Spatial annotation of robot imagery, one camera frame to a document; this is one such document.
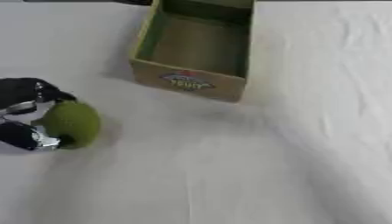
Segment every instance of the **green ball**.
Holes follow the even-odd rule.
[[[89,146],[101,129],[101,119],[96,110],[77,101],[63,101],[54,105],[33,124],[44,126],[49,137],[72,137],[75,143],[63,147],[64,149]]]

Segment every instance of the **white tablecloth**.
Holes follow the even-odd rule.
[[[1,144],[0,223],[389,223],[388,150],[377,147],[390,127],[378,101],[390,103],[361,94],[376,86],[360,75],[388,90],[378,59],[389,48],[378,43],[389,43],[390,26],[377,21],[387,24],[391,9],[259,3],[248,89],[230,105],[131,82],[127,50],[148,8],[2,3],[0,77],[75,93],[100,111],[104,130],[78,151]],[[341,64],[345,77],[332,60],[341,46],[355,57]]]

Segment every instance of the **box label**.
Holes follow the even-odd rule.
[[[189,92],[205,88],[215,88],[213,84],[194,77],[193,74],[188,71],[168,73],[161,75],[160,77],[166,81],[169,81],[175,88],[180,88]]]

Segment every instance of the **black robotic claw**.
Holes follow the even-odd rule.
[[[76,101],[49,82],[36,78],[0,79],[0,116],[22,115],[37,110],[37,102]]]
[[[40,102],[63,101],[76,101],[76,97],[45,80],[0,79],[0,141],[28,151],[51,151],[71,144],[70,136],[49,137],[34,126],[5,118],[35,112]]]

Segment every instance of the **cardboard box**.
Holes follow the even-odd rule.
[[[254,0],[155,0],[130,55],[136,81],[239,101],[253,6]]]

